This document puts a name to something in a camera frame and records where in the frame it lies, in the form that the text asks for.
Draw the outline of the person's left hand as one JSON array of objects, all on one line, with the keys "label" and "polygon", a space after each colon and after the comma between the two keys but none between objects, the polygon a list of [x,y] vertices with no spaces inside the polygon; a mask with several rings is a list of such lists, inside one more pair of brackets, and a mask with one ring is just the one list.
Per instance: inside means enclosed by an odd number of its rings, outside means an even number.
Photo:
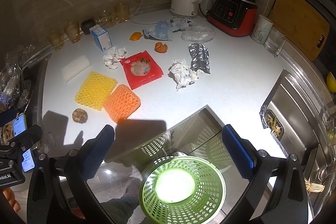
[{"label": "person's left hand", "polygon": [[2,189],[2,193],[9,202],[10,206],[13,208],[13,210],[17,213],[20,211],[21,206],[18,203],[18,201],[15,199],[15,194],[10,188],[4,188]]}]

